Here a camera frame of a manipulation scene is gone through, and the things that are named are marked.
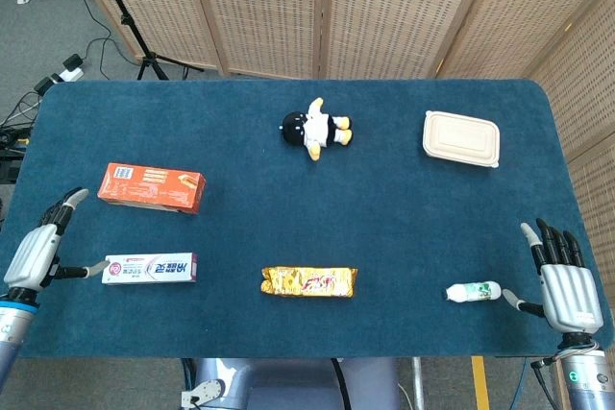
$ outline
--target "small bottle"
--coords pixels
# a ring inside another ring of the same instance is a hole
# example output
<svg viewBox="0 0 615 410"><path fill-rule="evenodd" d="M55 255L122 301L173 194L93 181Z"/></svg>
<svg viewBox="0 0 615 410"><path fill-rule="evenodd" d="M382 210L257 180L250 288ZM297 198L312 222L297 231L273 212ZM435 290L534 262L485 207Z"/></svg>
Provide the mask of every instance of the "small bottle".
<svg viewBox="0 0 615 410"><path fill-rule="evenodd" d="M456 283L446 289L446 300L454 302L496 300L502 294L498 282Z"/></svg>

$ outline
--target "stuffed toy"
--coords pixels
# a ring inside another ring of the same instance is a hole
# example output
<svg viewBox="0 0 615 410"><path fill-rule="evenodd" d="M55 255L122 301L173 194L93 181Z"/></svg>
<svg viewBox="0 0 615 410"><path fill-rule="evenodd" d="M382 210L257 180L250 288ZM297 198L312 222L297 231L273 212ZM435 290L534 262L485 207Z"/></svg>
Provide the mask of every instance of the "stuffed toy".
<svg viewBox="0 0 615 410"><path fill-rule="evenodd" d="M320 158L321 148L332 143L348 146L353 140L350 117L333 117L323 114L320 108L323 99L316 98L309 105L307 114L289 113L280 126L284 140L294 146L306 146L309 156L316 161Z"/></svg>

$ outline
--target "cracker box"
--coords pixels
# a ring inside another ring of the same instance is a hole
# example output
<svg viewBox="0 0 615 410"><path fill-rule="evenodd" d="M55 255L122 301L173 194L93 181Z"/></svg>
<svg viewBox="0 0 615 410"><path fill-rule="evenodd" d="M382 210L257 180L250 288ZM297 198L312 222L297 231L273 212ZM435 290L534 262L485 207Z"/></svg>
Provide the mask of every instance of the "cracker box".
<svg viewBox="0 0 615 410"><path fill-rule="evenodd" d="M196 281L196 253L109 254L103 283L166 283Z"/></svg>
<svg viewBox="0 0 615 410"><path fill-rule="evenodd" d="M196 214L205 184L200 173L110 163L98 197L110 204Z"/></svg>

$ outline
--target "orange box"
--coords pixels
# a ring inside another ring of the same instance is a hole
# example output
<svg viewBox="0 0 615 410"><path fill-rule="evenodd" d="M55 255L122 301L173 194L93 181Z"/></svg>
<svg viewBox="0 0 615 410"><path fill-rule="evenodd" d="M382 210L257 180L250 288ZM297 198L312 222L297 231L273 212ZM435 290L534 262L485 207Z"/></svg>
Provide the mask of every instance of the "orange box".
<svg viewBox="0 0 615 410"><path fill-rule="evenodd" d="M206 182L200 173L110 163L98 197L110 204L196 214Z"/></svg>

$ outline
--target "blue table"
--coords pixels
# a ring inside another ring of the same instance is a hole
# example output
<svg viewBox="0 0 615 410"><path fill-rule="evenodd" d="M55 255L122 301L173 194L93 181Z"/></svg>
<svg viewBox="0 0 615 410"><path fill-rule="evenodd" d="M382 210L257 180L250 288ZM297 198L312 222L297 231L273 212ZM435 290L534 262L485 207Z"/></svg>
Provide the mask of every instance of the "blue table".
<svg viewBox="0 0 615 410"><path fill-rule="evenodd" d="M355 140L313 163L279 125L316 96ZM426 110L495 122L500 167L427 157ZM203 172L197 216L108 205L108 162ZM4 273L22 236L73 186L92 191L62 240L65 265L113 253L196 252L195 284L57 280L26 356L336 357L539 355L560 337L503 299L442 289L497 280L529 301L539 283L522 221L578 236L599 280L547 97L529 81L113 82L45 96L2 230ZM261 294L271 265L357 267L353 299ZM602 286L608 344L612 321Z"/></svg>

